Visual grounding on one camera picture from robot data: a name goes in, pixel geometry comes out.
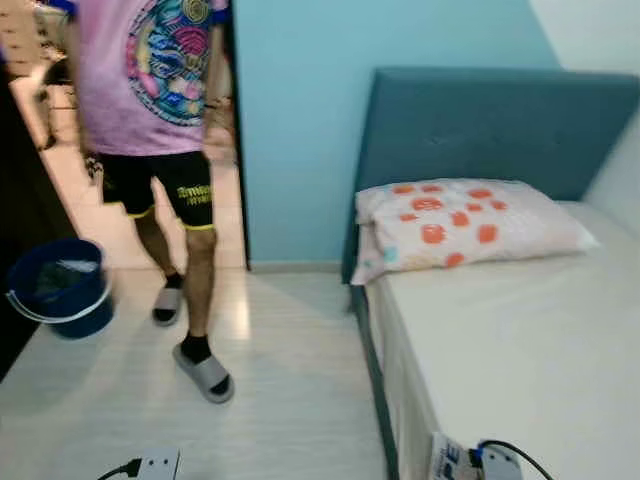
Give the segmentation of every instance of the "black shorts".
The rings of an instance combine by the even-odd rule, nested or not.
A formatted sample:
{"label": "black shorts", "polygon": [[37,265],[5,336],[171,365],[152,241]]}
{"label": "black shorts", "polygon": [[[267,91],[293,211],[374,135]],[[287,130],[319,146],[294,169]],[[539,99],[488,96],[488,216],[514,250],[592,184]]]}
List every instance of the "black shorts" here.
{"label": "black shorts", "polygon": [[185,228],[213,228],[211,174],[202,152],[149,157],[100,154],[99,158],[104,167],[104,203],[122,202],[129,216],[142,218],[154,206],[151,179],[156,177]]}

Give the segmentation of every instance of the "teal headboard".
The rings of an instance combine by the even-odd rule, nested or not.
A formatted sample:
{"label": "teal headboard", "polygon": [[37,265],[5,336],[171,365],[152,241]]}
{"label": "teal headboard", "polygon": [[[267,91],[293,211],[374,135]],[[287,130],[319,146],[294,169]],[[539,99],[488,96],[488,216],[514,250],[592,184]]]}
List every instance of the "teal headboard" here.
{"label": "teal headboard", "polygon": [[[579,200],[639,96],[631,75],[388,68],[376,72],[354,192],[429,178],[521,180]],[[355,265],[353,212],[343,255]]]}

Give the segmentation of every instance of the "graphic print on shirt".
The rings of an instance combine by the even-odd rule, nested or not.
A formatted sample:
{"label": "graphic print on shirt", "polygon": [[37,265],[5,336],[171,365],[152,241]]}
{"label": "graphic print on shirt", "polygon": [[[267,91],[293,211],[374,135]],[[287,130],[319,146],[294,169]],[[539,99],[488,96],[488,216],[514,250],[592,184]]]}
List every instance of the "graphic print on shirt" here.
{"label": "graphic print on shirt", "polygon": [[149,0],[129,31],[129,85],[174,125],[202,124],[211,15],[208,0]]}

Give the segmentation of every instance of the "light blue wall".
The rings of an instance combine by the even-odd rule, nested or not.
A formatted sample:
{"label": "light blue wall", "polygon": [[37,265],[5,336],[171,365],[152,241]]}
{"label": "light blue wall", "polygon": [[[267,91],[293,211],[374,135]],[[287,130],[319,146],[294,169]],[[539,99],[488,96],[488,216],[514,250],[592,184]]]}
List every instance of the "light blue wall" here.
{"label": "light blue wall", "polygon": [[526,0],[234,6],[255,262],[340,258],[374,67],[558,68]]}

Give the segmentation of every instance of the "white wall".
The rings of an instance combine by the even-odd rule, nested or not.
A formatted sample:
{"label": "white wall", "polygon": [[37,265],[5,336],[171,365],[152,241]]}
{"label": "white wall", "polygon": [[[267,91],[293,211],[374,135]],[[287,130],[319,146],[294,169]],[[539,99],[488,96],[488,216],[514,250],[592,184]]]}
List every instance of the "white wall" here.
{"label": "white wall", "polygon": [[[562,66],[640,74],[640,0],[531,0]],[[640,115],[587,201],[640,236]]]}

